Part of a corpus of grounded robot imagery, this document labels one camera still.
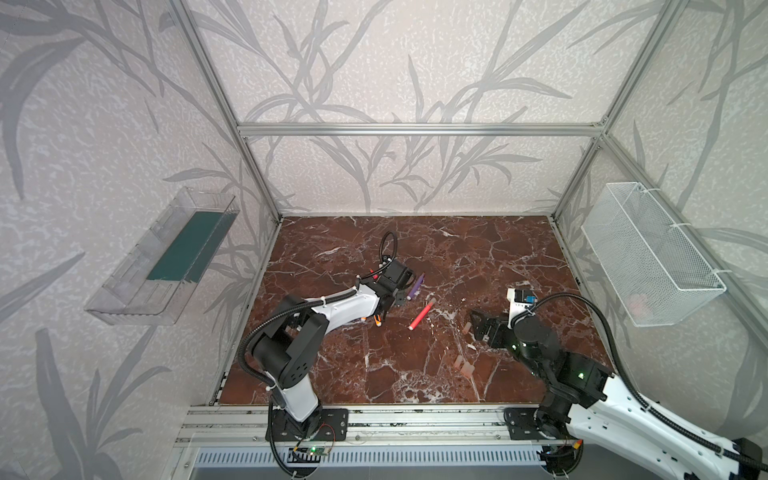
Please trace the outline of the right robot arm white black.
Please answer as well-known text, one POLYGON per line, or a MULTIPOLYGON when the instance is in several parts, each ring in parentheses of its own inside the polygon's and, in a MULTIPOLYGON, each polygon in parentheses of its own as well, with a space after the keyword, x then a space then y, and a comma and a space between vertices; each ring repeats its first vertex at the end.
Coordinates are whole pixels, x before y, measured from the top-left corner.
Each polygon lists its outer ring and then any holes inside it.
POLYGON ((509 326, 473 310, 474 337, 503 349, 545 386, 538 433, 594 443, 663 479, 757 479, 767 470, 754 442, 706 431, 652 402, 605 365, 565 350, 538 317, 509 326))

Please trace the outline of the pink red marker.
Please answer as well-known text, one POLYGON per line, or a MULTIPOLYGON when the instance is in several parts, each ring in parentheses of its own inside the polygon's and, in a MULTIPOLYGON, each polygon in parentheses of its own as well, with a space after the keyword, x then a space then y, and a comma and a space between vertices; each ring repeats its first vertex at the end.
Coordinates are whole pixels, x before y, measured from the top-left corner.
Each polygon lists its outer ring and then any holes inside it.
POLYGON ((411 321, 411 323, 408 325, 408 329, 410 331, 413 331, 430 313, 433 306, 436 303, 436 299, 432 298, 428 301, 428 303, 425 305, 425 307, 419 312, 419 314, 411 321))

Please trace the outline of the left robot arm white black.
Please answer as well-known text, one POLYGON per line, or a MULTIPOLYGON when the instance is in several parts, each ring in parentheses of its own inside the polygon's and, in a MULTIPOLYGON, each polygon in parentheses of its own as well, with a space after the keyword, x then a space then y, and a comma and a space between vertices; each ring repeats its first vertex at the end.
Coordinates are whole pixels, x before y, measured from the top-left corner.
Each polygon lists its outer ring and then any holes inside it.
POLYGON ((267 438, 308 440, 321 429, 323 408, 310 372, 327 334, 352 322, 383 321, 405 304, 415 274, 390 255, 352 287, 318 298, 288 295, 238 345, 240 369, 266 386, 272 411, 267 438))

